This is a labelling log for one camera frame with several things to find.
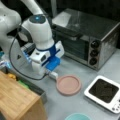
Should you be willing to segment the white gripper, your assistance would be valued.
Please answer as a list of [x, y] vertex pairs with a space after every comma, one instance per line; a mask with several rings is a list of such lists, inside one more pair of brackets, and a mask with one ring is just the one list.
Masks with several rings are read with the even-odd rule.
[[46, 65], [49, 63], [50, 59], [54, 56], [61, 59], [63, 55], [64, 48], [61, 41], [58, 41], [49, 49], [35, 49], [30, 56], [30, 59], [32, 60], [32, 68], [37, 74], [43, 76], [49, 71], [46, 68]]

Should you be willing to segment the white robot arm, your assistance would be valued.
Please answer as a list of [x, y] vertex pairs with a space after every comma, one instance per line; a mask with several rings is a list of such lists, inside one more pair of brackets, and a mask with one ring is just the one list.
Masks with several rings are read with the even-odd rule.
[[16, 38], [8, 36], [8, 33], [20, 28], [19, 37], [23, 41], [35, 44], [30, 56], [32, 69], [43, 76], [50, 67], [56, 68], [60, 63], [64, 48], [60, 41], [54, 42], [49, 21], [35, 0], [21, 1], [32, 12], [32, 16], [25, 21], [21, 21], [19, 13], [6, 7], [0, 0], [0, 46], [5, 58], [10, 59], [10, 50]]

